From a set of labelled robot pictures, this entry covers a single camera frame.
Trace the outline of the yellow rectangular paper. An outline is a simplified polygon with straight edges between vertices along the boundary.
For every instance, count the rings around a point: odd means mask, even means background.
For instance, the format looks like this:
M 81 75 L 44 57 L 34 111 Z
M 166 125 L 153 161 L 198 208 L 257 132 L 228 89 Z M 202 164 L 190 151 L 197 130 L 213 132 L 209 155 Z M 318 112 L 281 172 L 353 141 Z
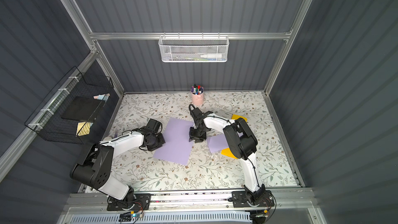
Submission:
M 233 119 L 233 120 L 237 120 L 238 118 L 242 118 L 242 119 L 244 119 L 246 122 L 248 121 L 248 119 L 247 119 L 246 117 L 239 116 L 239 115 L 235 115 L 235 114 L 232 115 L 232 119 Z M 226 157 L 230 157 L 230 158 L 233 158 L 233 159 L 237 159 L 237 158 L 232 154 L 230 148 L 223 149 L 220 153 L 221 153 L 222 155 L 226 156 Z

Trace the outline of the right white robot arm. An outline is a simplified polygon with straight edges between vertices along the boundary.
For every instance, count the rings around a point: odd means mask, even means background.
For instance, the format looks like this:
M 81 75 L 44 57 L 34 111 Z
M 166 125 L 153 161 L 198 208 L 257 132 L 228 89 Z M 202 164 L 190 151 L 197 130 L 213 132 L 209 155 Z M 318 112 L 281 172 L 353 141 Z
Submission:
M 258 140 L 243 118 L 226 119 L 208 111 L 203 113 L 198 107 L 190 104 L 189 113 L 194 126 L 189 130 L 189 141 L 201 143 L 206 141 L 207 132 L 216 130 L 223 133 L 232 154 L 240 160 L 245 179 L 245 190 L 250 196 L 265 193 L 265 186 L 260 182 L 257 167 Z

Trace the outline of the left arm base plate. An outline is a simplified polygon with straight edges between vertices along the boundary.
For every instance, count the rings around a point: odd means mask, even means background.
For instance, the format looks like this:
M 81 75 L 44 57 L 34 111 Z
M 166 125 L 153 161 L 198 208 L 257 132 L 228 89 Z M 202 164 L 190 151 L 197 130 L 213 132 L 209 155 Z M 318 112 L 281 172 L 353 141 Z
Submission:
M 151 194 L 136 194 L 130 190 L 124 199 L 118 200 L 113 197 L 107 199 L 107 211 L 143 211 L 150 205 Z

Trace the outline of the purple paper sheet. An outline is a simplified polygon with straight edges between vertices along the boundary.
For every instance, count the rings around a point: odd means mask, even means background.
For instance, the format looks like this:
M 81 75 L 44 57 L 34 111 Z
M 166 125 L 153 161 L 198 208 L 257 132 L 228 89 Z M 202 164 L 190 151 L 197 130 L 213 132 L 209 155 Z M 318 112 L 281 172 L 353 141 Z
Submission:
M 186 166 L 193 145 L 189 141 L 189 131 L 193 125 L 192 121 L 171 118 L 163 132 L 165 144 L 154 152 L 153 157 Z
M 207 145 L 211 153 L 216 153 L 229 148 L 226 136 L 224 134 L 209 137 L 207 139 Z

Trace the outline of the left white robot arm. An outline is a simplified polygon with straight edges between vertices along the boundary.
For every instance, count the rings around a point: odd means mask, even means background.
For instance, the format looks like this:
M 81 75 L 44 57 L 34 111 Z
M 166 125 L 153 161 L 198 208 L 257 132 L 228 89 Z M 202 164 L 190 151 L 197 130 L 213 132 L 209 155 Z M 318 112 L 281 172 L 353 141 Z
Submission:
M 85 145 L 70 172 L 70 177 L 116 200 L 132 203 L 134 190 L 112 176 L 113 159 L 138 148 L 154 151 L 165 144 L 161 122 L 149 119 L 144 127 L 127 130 L 114 139 Z

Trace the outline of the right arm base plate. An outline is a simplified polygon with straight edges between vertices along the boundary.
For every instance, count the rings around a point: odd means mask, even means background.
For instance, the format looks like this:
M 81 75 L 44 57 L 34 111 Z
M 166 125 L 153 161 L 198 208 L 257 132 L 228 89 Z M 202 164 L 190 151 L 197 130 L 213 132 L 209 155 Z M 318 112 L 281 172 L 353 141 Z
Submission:
M 235 208 L 271 208 L 275 206 L 275 198 L 269 190 L 260 190 L 259 193 L 257 191 L 255 193 L 251 193 L 249 191 L 233 191 L 232 197 L 228 198 L 228 201 L 232 202 Z

